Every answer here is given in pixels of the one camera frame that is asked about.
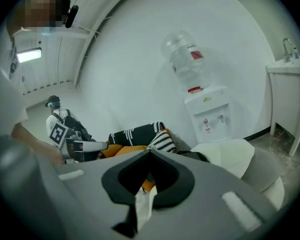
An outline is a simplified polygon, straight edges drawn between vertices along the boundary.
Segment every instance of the water cooler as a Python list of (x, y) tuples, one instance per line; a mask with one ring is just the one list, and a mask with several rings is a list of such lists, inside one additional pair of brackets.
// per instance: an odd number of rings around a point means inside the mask
[(186, 95), (184, 103), (191, 117), (198, 143), (232, 138), (229, 101), (229, 91), (225, 86), (210, 86)]

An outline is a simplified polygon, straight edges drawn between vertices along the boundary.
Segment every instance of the ceiling light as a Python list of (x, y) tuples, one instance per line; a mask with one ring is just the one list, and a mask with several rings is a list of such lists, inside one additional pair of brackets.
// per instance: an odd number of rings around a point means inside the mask
[(29, 50), (24, 50), (21, 52), (17, 52), (19, 62), (27, 62), (34, 59), (41, 58), (41, 48), (33, 48)]

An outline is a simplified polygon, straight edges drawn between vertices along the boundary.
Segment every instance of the person wearing white shirt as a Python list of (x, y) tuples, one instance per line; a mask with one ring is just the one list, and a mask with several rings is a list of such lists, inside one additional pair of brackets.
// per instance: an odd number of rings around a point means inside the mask
[(79, 121), (78, 118), (75, 116), (73, 112), (69, 109), (61, 108), (60, 99), (58, 96), (52, 95), (48, 98), (46, 107), (50, 109), (51, 115), (46, 119), (46, 132), (48, 136), (50, 136), (53, 128), (55, 127), (56, 123), (59, 122), (61, 124), (64, 123), (64, 119), (66, 116), (71, 116), (75, 120)]
[(21, 122), (28, 119), (22, 91), (14, 35), (27, 28), (62, 25), (70, 0), (23, 0), (11, 11), (0, 28), (0, 136), (10, 135), (34, 152), (46, 155), (53, 164), (62, 164), (60, 150), (35, 138)]

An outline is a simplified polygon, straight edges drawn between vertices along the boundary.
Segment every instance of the white ceiling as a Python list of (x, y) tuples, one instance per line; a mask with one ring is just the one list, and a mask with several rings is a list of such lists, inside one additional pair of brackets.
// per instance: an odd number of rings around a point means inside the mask
[(84, 56), (91, 42), (95, 41), (96, 30), (119, 1), (71, 0), (70, 7), (79, 6), (71, 28), (59, 28), (49, 36), (35, 30), (23, 31), (15, 36), (18, 52), (38, 47), (42, 49), (41, 58), (21, 64), (27, 107), (42, 103), (42, 99), (46, 99), (43, 98), (44, 92), (77, 84)]

